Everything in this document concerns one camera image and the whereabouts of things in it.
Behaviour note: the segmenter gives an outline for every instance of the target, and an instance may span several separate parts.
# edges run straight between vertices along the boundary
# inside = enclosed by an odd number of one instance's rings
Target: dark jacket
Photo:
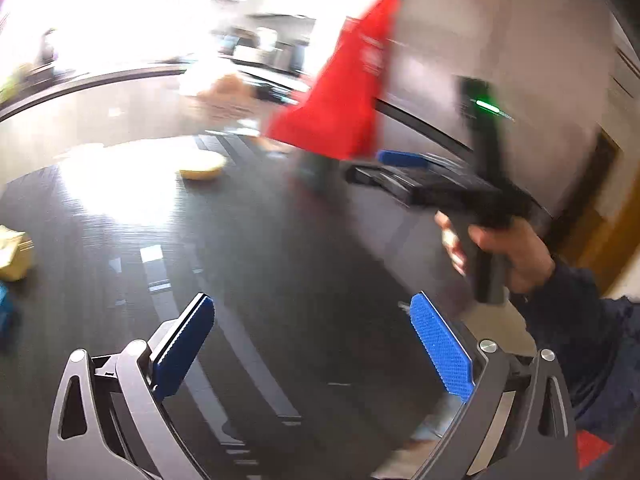
[[[548,282],[511,303],[538,348],[558,356],[576,427],[614,444],[640,404],[640,308],[601,299],[588,270],[556,263]]]

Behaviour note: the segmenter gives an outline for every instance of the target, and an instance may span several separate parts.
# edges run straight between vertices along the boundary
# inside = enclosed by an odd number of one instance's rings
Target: person
[[[435,221],[454,268],[464,274],[466,256],[449,218],[438,212]],[[510,301],[537,347],[552,349],[558,358],[574,408],[578,453],[580,437],[593,437],[597,454],[603,454],[625,433],[640,404],[638,303],[601,298],[590,272],[552,256],[523,218],[505,230],[470,226],[468,234],[482,250],[510,261]]]

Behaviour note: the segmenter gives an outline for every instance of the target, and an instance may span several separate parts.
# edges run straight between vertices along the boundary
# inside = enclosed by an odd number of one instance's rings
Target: red cloth
[[[580,469],[587,467],[591,462],[611,449],[609,442],[605,442],[588,431],[578,431],[576,440],[578,443],[578,466]]]
[[[304,102],[286,108],[265,135],[337,159],[375,149],[374,101],[399,0],[377,0],[361,20],[347,19],[334,54]]]

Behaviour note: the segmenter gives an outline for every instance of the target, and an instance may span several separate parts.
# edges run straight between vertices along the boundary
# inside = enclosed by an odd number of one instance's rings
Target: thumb
[[[469,226],[468,232],[469,238],[483,251],[497,254],[505,254],[509,251],[509,240],[505,233],[477,225]]]

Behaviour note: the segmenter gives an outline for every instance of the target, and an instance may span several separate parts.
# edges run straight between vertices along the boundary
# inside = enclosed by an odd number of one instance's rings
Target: dark tabletop
[[[45,478],[69,354],[148,339],[203,291],[216,325],[164,404],[209,475],[368,478],[442,393],[398,308],[412,293],[287,157],[237,136],[195,140],[230,157],[214,181],[134,168],[119,148],[9,183],[0,224],[31,235],[36,267],[9,284],[0,456]]]

